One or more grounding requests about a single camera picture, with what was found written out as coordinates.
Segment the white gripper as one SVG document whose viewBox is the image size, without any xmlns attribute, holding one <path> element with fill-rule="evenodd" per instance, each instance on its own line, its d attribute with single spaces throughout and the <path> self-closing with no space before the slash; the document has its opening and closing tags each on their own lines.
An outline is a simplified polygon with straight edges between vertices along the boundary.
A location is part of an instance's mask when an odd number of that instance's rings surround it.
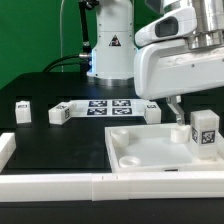
<svg viewBox="0 0 224 224">
<path fill-rule="evenodd" d="M 184 125 L 180 95 L 224 86 L 224 4 L 149 8 L 160 18 L 135 34 L 135 90 L 143 99 L 167 97 L 177 124 Z"/>
</svg>

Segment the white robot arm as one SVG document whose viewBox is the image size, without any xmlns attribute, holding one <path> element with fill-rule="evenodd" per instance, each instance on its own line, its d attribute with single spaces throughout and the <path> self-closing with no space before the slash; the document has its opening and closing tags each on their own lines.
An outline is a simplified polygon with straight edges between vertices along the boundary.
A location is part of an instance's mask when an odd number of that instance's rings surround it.
<svg viewBox="0 0 224 224">
<path fill-rule="evenodd" d="M 165 98 L 180 124 L 177 96 L 224 86 L 224 0 L 145 0 L 160 18 L 138 32 L 130 0 L 79 2 L 97 16 L 89 80 L 132 83 L 142 99 Z"/>
</svg>

